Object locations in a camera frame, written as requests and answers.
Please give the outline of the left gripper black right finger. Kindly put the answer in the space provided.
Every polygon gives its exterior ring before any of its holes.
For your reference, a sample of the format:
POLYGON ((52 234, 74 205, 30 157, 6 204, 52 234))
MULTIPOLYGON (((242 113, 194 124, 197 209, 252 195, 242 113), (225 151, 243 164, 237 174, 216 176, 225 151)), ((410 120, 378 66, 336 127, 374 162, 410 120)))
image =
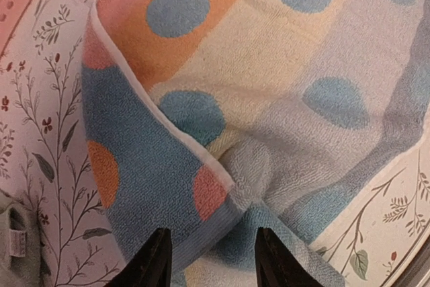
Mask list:
POLYGON ((255 241, 258 287, 322 287, 271 228, 259 227, 255 241))

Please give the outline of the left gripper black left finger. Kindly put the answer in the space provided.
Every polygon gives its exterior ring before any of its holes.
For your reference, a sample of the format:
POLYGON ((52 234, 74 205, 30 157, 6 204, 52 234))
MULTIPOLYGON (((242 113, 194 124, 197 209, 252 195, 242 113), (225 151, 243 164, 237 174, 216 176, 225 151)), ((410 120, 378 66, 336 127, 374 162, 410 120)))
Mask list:
POLYGON ((107 287, 169 287, 171 268, 171 231, 157 228, 107 287))

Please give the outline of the blue patterned towel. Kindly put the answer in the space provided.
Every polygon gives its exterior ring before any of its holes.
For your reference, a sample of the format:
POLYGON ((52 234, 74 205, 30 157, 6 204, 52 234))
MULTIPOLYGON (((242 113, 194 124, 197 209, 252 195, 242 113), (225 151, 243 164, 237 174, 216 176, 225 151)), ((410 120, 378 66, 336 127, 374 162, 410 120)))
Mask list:
POLYGON ((388 286, 429 235, 429 0, 95 0, 93 176, 130 261, 255 286, 271 228, 323 286, 388 286))

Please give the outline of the green folded towel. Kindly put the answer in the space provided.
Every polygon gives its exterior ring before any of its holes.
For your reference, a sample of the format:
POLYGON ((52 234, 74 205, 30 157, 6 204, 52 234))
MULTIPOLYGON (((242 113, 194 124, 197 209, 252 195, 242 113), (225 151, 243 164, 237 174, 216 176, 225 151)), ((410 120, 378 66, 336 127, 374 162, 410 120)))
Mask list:
POLYGON ((40 233, 35 214, 1 192, 1 285, 39 286, 40 233))

